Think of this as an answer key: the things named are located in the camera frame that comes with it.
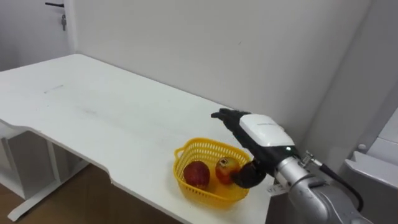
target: white table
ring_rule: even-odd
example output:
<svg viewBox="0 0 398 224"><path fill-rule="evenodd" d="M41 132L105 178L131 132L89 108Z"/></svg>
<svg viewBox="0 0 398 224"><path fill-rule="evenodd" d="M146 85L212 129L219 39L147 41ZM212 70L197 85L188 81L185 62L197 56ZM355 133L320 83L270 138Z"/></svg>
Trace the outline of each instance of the white table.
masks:
<svg viewBox="0 0 398 224"><path fill-rule="evenodd" d="M225 212L188 201L173 177L173 152L191 138L240 147L210 118L223 105L84 55L1 72L0 102L3 123L59 144L183 223L265 223L272 177Z"/></svg>

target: floor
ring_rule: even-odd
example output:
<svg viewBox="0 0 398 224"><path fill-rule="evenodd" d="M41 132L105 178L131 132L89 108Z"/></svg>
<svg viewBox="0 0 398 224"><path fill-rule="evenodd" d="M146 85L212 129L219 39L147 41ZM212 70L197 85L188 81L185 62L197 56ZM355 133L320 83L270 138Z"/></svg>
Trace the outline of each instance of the floor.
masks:
<svg viewBox="0 0 398 224"><path fill-rule="evenodd" d="M0 224L23 202L0 185ZM33 208L18 224L117 224L179 222L110 184L106 172L89 165Z"/></svg>

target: apple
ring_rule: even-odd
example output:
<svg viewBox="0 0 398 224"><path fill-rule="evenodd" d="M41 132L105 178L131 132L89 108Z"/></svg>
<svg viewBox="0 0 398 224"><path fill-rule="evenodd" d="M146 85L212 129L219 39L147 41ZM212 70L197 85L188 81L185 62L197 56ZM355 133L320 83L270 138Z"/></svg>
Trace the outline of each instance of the apple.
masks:
<svg viewBox="0 0 398 224"><path fill-rule="evenodd" d="M210 181L210 170L202 161L189 163L183 171L185 182L191 186L205 190Z"/></svg>
<svg viewBox="0 0 398 224"><path fill-rule="evenodd" d="M216 176L217 179L225 185L232 184L231 174L233 172L239 172L241 166L239 162L232 157L222 157L216 165Z"/></svg>

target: robotic arm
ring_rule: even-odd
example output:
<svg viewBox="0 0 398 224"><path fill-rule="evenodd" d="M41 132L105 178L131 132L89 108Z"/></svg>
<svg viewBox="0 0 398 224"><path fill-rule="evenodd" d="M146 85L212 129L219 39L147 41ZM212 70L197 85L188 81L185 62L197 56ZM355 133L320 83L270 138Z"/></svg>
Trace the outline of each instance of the robotic arm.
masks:
<svg viewBox="0 0 398 224"><path fill-rule="evenodd" d="M301 160L293 140L270 117L226 108L211 117L222 120L242 147L254 156L252 162L231 175L235 184L251 188L260 184L268 174L289 189L290 201L309 224L372 224L355 209L343 191L306 170L306 166L314 162L320 170L341 180L312 155L307 153ZM359 195L348 184L344 186Z"/></svg>

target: yellow plastic basket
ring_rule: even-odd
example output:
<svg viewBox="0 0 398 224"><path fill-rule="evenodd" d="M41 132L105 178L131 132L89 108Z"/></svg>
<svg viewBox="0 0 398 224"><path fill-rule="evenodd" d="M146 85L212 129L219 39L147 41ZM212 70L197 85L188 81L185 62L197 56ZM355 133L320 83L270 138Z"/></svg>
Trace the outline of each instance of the yellow plastic basket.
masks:
<svg viewBox="0 0 398 224"><path fill-rule="evenodd" d="M221 184L215 175L216 163L222 157L233 157L239 161L241 166L251 161L250 157L242 150L211 139L195 138L189 140L184 147L177 149L174 155L174 176L186 198L214 208L226 209L249 193L248 189L242 189L236 184ZM210 183L206 190L185 183L183 170L193 161L202 161L209 167Z"/></svg>

